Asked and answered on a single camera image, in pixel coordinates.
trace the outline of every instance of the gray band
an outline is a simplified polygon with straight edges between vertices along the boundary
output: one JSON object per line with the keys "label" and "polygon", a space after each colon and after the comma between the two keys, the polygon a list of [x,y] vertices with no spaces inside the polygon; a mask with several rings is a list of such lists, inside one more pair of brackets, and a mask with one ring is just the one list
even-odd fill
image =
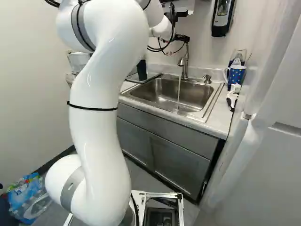
{"label": "gray band", "polygon": [[88,33],[86,31],[85,22],[84,22],[84,10],[85,10],[85,4],[82,6],[78,4],[73,8],[71,12],[71,24],[72,24],[73,32],[76,38],[78,39],[78,41],[81,43],[81,45],[85,49],[94,52],[96,46],[89,38]]}
{"label": "gray band", "polygon": [[82,167],[78,167],[67,179],[61,192],[61,205],[71,212],[71,201],[79,184],[85,179]]}

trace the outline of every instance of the cabinet door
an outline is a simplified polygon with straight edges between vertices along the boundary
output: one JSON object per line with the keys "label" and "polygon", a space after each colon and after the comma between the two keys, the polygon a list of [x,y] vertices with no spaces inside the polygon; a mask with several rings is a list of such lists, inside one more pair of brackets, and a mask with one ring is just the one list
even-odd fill
{"label": "cabinet door", "polygon": [[123,151],[149,169],[153,169],[149,133],[123,119],[117,118],[117,135]]}
{"label": "cabinet door", "polygon": [[196,199],[209,167],[209,160],[156,135],[151,135],[150,143],[154,170]]}

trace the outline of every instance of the sink basin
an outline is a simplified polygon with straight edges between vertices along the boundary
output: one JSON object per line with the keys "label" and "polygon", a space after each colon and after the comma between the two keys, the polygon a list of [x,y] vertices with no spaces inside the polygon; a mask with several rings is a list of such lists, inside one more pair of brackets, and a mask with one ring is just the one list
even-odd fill
{"label": "sink basin", "polygon": [[206,85],[203,79],[181,80],[179,103],[178,86],[178,76],[163,74],[145,84],[134,86],[121,95],[180,115],[193,116],[192,113],[200,112],[197,118],[203,118],[220,90],[221,83]]}

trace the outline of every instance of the countertop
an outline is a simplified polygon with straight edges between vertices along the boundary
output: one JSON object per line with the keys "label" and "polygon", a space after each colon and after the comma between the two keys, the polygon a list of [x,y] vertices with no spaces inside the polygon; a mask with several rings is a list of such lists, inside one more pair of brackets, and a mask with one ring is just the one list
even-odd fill
{"label": "countertop", "polygon": [[[136,85],[136,83],[125,81],[120,91],[123,92],[126,89],[133,87],[134,85]],[[178,124],[198,130],[211,136],[226,140],[232,118],[232,112],[229,110],[226,102],[226,95],[227,87],[226,85],[224,85],[208,117],[208,120],[205,123],[177,115],[175,113],[168,112],[123,96],[119,97],[119,102],[159,116],[161,118],[174,121]]]}

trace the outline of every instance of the faucet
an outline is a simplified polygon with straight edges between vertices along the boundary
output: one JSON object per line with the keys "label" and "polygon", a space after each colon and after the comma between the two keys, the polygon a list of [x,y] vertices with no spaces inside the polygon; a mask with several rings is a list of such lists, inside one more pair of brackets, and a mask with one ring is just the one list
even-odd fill
{"label": "faucet", "polygon": [[211,75],[205,74],[205,75],[203,76],[203,79],[205,79],[205,80],[204,80],[204,84],[205,84],[205,85],[208,85],[208,84],[211,83]]}
{"label": "faucet", "polygon": [[182,67],[182,76],[181,79],[188,78],[188,60],[189,60],[189,50],[188,50],[188,43],[186,43],[186,53],[178,62],[178,66]]}

